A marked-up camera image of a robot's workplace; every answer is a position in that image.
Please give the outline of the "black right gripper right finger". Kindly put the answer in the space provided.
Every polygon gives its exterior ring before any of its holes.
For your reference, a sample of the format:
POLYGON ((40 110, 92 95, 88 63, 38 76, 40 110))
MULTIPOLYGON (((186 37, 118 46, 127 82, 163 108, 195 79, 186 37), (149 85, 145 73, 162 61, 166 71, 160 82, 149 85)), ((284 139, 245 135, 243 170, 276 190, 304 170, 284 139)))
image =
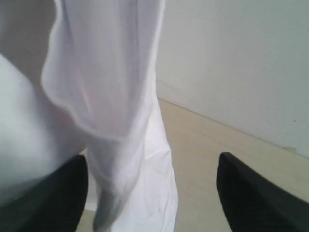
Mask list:
POLYGON ((229 152, 219 156, 216 187, 233 232, 307 232, 308 202, 279 188, 229 152))

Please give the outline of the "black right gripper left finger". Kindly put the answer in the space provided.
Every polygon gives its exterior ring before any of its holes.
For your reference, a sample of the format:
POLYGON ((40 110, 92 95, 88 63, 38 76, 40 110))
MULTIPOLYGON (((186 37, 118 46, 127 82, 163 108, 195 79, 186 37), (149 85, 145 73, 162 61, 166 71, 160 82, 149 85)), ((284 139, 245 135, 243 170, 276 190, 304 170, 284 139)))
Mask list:
POLYGON ((21 197, 0 208, 2 232, 74 232, 88 192, 88 169, 77 155, 21 197))

